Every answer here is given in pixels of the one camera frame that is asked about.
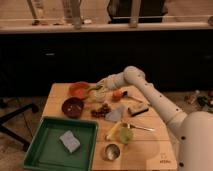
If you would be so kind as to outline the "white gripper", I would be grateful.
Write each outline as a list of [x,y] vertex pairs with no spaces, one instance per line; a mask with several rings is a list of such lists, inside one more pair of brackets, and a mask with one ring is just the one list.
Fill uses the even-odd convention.
[[109,90],[115,90],[116,85],[114,82],[115,75],[109,75],[106,78],[103,78],[99,81],[99,84],[102,85],[104,88],[107,88]]

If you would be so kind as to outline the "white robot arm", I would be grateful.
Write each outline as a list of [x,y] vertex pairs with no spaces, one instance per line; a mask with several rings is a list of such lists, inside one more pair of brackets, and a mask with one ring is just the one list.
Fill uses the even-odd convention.
[[213,114],[184,112],[160,93],[135,66],[99,81],[106,89],[134,86],[150,102],[167,128],[179,140],[178,171],[213,171]]

